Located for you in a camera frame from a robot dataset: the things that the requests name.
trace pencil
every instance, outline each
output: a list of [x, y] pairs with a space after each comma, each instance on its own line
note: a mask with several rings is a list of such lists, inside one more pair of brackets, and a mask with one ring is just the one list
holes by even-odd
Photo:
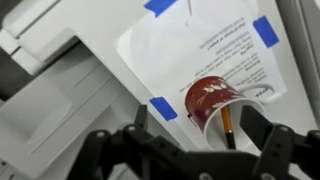
[[225, 106], [221, 109], [222, 122], [224, 127], [224, 132], [227, 138], [228, 148], [236, 149], [236, 142], [234, 140], [234, 134], [232, 129], [232, 123], [230, 118], [230, 110], [228, 106]]

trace screw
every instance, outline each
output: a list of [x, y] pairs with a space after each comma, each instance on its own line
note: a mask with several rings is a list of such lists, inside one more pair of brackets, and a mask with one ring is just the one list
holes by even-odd
[[97, 137], [98, 138], [103, 138], [105, 136], [105, 133], [104, 132], [98, 132], [97, 133]]
[[136, 130], [136, 127], [130, 126], [128, 129], [129, 129], [129, 131], [134, 131], [134, 130]]
[[273, 177], [271, 174], [269, 173], [262, 173], [260, 176], [261, 180], [276, 180], [275, 177]]
[[285, 132], [288, 132], [288, 131], [289, 131], [289, 128], [287, 128], [287, 127], [285, 127], [285, 126], [282, 126], [280, 129], [281, 129], [282, 131], [285, 131]]
[[204, 172], [200, 174], [199, 180], [212, 180], [212, 177], [210, 176], [210, 174]]

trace paper cup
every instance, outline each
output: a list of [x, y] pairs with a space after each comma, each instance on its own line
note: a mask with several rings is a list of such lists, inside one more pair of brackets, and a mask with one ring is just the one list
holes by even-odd
[[261, 103], [269, 103], [277, 98], [277, 95], [273, 95], [265, 100], [255, 100], [242, 94], [256, 88], [274, 91], [271, 85], [264, 83], [249, 84], [236, 89], [224, 79], [215, 76], [200, 79], [191, 86], [185, 98], [185, 106], [189, 117], [198, 125], [211, 148], [221, 150], [227, 147], [221, 117], [221, 109], [226, 106], [230, 110], [237, 148], [243, 149], [250, 145], [250, 139], [240, 127], [242, 107], [252, 106], [264, 115], [265, 110]]

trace blue tape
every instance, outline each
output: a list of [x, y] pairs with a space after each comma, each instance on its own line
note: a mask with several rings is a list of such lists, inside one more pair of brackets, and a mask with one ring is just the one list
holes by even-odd
[[156, 17], [158, 17], [176, 1], [177, 0], [150, 0], [147, 4], [144, 5], [144, 7], [153, 11]]
[[259, 18], [257, 21], [255, 21], [253, 23], [253, 26], [256, 28], [261, 39], [268, 48], [272, 47], [273, 45], [279, 42], [279, 38], [274, 32], [266, 16], [263, 16]]
[[150, 102], [166, 121], [170, 121], [178, 117], [178, 114], [163, 97], [153, 98]]

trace white plastic panel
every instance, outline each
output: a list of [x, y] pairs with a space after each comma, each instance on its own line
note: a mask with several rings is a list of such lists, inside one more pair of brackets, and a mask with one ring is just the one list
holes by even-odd
[[3, 27], [17, 38], [58, 1], [24, 0], [3, 20]]
[[8, 54], [12, 54], [19, 48], [18, 41], [6, 30], [0, 31], [0, 47]]

